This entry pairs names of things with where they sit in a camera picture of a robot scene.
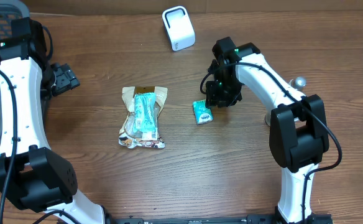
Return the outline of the small teal white packet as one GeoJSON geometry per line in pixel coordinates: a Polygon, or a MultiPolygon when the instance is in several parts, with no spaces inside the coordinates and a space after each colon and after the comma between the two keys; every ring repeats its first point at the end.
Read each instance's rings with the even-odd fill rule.
{"type": "Polygon", "coordinates": [[[213,120],[211,110],[206,107],[206,100],[194,101],[193,111],[197,124],[205,124],[213,120]]]}

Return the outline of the green lid white jar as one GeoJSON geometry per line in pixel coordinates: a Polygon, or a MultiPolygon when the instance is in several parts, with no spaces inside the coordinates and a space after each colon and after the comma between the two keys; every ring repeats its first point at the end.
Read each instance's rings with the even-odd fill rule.
{"type": "Polygon", "coordinates": [[[265,115],[265,122],[268,126],[270,126],[270,118],[271,118],[271,114],[270,113],[267,113],[265,115]]]}

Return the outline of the yellow drink bottle silver cap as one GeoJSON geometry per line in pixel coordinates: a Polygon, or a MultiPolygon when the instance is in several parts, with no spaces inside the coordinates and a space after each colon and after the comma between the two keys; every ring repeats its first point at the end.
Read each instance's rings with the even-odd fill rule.
{"type": "Polygon", "coordinates": [[[303,91],[306,86],[306,79],[304,77],[296,77],[291,79],[288,84],[298,91],[303,91]]]}

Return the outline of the light green wipes packet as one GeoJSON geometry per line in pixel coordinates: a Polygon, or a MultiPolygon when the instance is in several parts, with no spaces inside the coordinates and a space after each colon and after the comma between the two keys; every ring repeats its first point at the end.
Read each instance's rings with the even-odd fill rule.
{"type": "Polygon", "coordinates": [[[154,92],[136,94],[134,131],[142,133],[156,131],[155,100],[154,92]]]}

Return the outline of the brown snack packet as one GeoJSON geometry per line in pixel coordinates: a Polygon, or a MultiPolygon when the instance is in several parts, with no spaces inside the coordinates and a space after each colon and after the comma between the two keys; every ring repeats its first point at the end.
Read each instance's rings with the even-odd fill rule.
{"type": "Polygon", "coordinates": [[[122,100],[127,109],[127,118],[119,131],[119,144],[129,149],[135,147],[152,147],[163,149],[165,142],[159,135],[158,117],[162,112],[165,101],[167,99],[168,89],[161,86],[129,86],[122,89],[122,100]],[[155,132],[142,133],[134,131],[135,121],[135,96],[141,93],[156,94],[155,115],[157,116],[157,128],[155,132]]]}

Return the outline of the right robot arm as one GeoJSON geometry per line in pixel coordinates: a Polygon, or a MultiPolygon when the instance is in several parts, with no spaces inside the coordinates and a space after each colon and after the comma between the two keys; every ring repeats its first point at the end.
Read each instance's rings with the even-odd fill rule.
{"type": "Polygon", "coordinates": [[[242,99],[247,86],[266,107],[269,148],[282,168],[281,196],[275,213],[248,215],[248,223],[332,223],[330,215],[310,208],[314,170],[329,149],[326,115],[318,95],[306,96],[289,85],[266,62],[252,43],[237,47],[230,37],[217,40],[208,73],[201,82],[208,108],[229,107],[242,99]]]}

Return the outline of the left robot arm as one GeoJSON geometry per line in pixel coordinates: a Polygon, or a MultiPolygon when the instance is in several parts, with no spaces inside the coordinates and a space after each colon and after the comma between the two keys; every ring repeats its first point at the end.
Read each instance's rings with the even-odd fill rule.
{"type": "Polygon", "coordinates": [[[80,83],[68,65],[50,63],[52,38],[29,17],[11,22],[0,40],[1,202],[66,223],[111,223],[104,207],[78,188],[72,164],[53,152],[44,130],[49,100],[80,83]]]}

